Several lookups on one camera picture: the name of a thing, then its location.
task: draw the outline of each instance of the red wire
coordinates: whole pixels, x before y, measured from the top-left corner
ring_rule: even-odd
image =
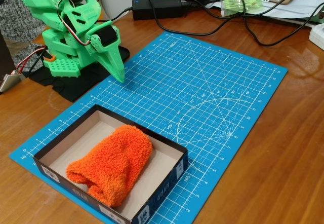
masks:
[[[19,66],[22,64],[22,66],[21,66],[21,68],[20,68],[20,70],[18,71],[18,73],[21,73],[22,72],[22,70],[24,69],[24,67],[25,67],[25,65],[26,65],[26,63],[27,63],[27,61],[32,57],[32,55],[34,55],[36,52],[38,52],[38,51],[41,51],[41,50],[43,50],[43,49],[45,49],[46,48],[46,46],[42,46],[42,47],[40,47],[40,48],[38,48],[38,49],[36,49],[35,51],[33,51],[31,54],[29,54],[26,58],[24,58],[18,65],[17,65],[17,68],[16,68],[16,70],[19,68]]]

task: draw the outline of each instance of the fuzzy orange fabric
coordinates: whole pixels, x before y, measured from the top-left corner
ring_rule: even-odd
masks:
[[[121,205],[152,152],[148,137],[124,125],[66,169],[68,179],[88,186],[88,193],[109,207]]]

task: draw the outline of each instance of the wooden desk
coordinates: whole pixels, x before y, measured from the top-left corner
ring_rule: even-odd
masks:
[[[203,11],[162,23],[206,32],[221,21]],[[295,27],[250,19],[263,42]],[[136,54],[162,30],[128,14],[115,23],[122,45]],[[272,62],[288,74],[242,144],[195,223],[324,223],[324,51],[305,28],[275,47],[258,46],[241,19],[200,39]],[[0,223],[100,223],[11,161],[9,153],[71,103],[27,79],[0,96]]]

